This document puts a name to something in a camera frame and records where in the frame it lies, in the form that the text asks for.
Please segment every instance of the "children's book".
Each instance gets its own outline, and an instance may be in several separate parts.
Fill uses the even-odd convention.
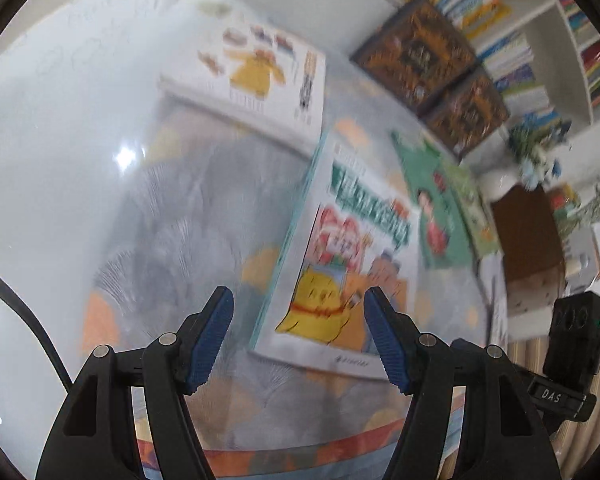
[[[443,161],[443,167],[458,199],[476,256],[483,258],[487,254],[496,253],[500,250],[500,240],[493,215],[489,206],[483,202],[471,171],[453,164],[450,160]]]
[[[419,209],[342,137],[323,137],[251,339],[257,354],[308,368],[386,378],[363,298],[380,286],[413,311]]]
[[[324,54],[234,10],[218,27],[196,32],[162,70],[159,85],[312,156],[324,77]]]
[[[422,209],[420,246],[426,267],[472,265],[474,255],[440,154],[429,146],[407,146],[397,132],[392,132],[392,140],[412,200]]]

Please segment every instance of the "yellow cartoon chick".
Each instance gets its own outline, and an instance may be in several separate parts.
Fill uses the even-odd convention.
[[[285,73],[276,64],[276,55],[270,50],[257,48],[253,53],[225,50],[224,54],[229,59],[244,62],[231,76],[231,84],[236,88],[266,99],[272,74],[276,83],[285,84]]]
[[[349,320],[350,308],[340,301],[340,287],[323,272],[302,273],[285,319],[276,332],[287,332],[328,344]]]

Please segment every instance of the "silver bolt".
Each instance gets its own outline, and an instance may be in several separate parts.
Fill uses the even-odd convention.
[[[433,334],[422,334],[418,341],[421,345],[424,346],[433,346],[438,342],[436,336],[434,336]]]
[[[176,342],[177,336],[173,332],[167,332],[160,336],[158,341],[163,346],[169,346]]]
[[[93,355],[96,357],[104,357],[109,353],[109,347],[107,345],[99,345],[93,349]]]
[[[504,354],[504,352],[502,351],[502,348],[500,348],[499,346],[497,346],[497,345],[487,346],[487,355],[489,357],[493,357],[494,359],[500,359],[503,354]]]

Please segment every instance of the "white bookshelf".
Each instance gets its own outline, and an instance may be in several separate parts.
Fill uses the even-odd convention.
[[[401,0],[245,0],[281,27],[326,50],[352,54],[402,4]],[[502,0],[511,13],[472,40],[480,52],[523,30],[536,57],[533,69],[557,110],[573,121],[570,137],[600,121],[591,106],[580,53],[600,35],[587,27],[574,34],[558,0]]]

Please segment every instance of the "yellow coat illustration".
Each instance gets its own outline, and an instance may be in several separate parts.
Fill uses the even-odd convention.
[[[276,64],[275,54],[269,50],[257,49],[253,53],[225,50],[224,54],[230,59],[244,62],[230,79],[236,88],[254,94],[259,99],[266,99],[272,74],[277,83],[285,84],[285,73]]]
[[[340,301],[340,287],[328,274],[311,267],[298,280],[285,319],[276,332],[286,332],[328,344],[340,335],[350,308]]]

